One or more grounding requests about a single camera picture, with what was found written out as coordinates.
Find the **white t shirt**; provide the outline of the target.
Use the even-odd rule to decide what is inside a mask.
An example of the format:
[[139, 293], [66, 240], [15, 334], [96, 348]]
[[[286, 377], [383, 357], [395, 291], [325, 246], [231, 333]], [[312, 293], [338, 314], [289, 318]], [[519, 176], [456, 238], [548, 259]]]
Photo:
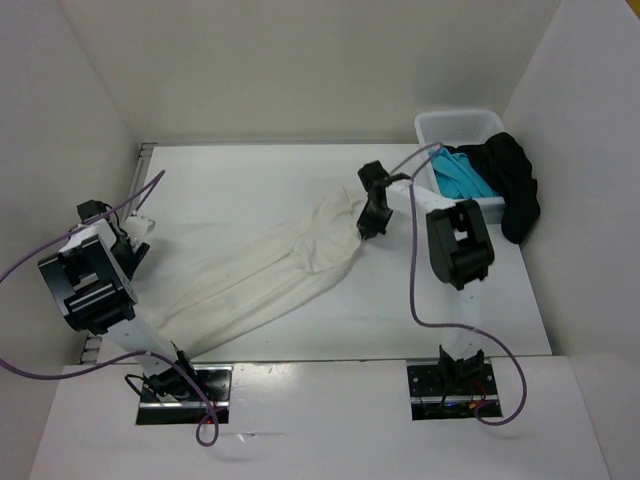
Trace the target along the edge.
[[139, 311], [190, 357], [250, 333], [346, 277], [365, 203], [364, 192], [340, 187], [296, 221], [138, 286]]

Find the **black t shirt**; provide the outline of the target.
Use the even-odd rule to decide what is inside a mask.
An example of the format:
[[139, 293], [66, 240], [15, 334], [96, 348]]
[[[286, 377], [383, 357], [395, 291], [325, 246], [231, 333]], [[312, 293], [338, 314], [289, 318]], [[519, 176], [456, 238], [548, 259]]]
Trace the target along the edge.
[[491, 136], [483, 144], [445, 148], [451, 154], [464, 154], [470, 166], [500, 196], [505, 208], [501, 230], [514, 244], [522, 244], [540, 217], [538, 182], [524, 149], [507, 132]]

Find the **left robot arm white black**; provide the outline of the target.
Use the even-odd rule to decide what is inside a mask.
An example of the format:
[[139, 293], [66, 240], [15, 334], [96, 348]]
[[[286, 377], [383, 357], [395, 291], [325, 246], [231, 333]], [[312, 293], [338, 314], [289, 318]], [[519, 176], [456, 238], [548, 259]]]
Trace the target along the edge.
[[136, 311], [131, 285], [150, 249], [143, 238], [155, 223], [130, 216], [120, 224], [107, 210], [98, 200], [78, 205], [80, 231], [39, 261], [39, 271], [73, 330], [108, 338], [126, 352], [141, 351], [138, 362], [154, 396], [186, 401], [197, 392], [200, 377], [186, 354]]

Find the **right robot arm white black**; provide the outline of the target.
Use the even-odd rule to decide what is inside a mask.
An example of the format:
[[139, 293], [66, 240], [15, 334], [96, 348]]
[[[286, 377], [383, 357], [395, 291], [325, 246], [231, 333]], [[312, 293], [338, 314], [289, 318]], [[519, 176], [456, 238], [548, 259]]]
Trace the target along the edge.
[[[473, 347], [471, 336], [480, 332], [481, 283], [495, 260], [481, 208], [474, 200], [454, 201], [414, 184], [405, 173], [391, 174], [378, 161], [358, 171], [367, 200], [357, 220], [364, 240], [384, 235], [394, 207], [402, 207], [412, 221], [409, 308], [413, 320], [429, 329], [450, 334], [439, 345], [438, 380], [450, 393], [462, 392], [481, 372], [484, 353]], [[426, 227], [431, 269], [444, 285], [455, 290], [453, 322], [426, 322], [416, 309], [416, 273], [419, 226]]]

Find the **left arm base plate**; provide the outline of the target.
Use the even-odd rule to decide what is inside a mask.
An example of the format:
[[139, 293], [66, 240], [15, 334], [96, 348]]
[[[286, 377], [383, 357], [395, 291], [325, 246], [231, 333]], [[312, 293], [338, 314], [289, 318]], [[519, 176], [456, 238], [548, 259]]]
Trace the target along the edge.
[[[216, 410], [219, 423], [227, 424], [233, 366], [197, 364], [195, 372], [201, 390]], [[204, 403], [190, 387], [179, 397], [159, 396], [141, 375], [127, 374], [125, 380], [139, 396], [138, 426], [197, 425], [206, 414]]]

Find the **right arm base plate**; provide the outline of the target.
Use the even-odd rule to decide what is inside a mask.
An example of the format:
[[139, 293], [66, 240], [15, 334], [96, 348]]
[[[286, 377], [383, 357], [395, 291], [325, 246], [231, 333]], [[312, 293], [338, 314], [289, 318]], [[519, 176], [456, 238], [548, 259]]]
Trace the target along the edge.
[[501, 418], [502, 409], [493, 375], [486, 362], [479, 373], [446, 387], [434, 362], [406, 365], [413, 421], [473, 419], [480, 407], [482, 417]]

